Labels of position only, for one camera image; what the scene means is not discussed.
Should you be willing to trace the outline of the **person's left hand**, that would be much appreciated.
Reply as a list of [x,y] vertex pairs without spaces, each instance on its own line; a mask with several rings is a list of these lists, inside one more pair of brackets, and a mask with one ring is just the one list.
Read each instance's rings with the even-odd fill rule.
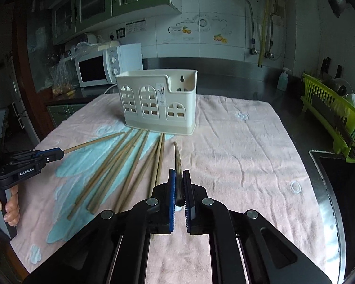
[[11,199],[5,205],[6,214],[4,220],[9,226],[16,226],[20,220],[20,207],[18,204],[18,185],[11,188]]

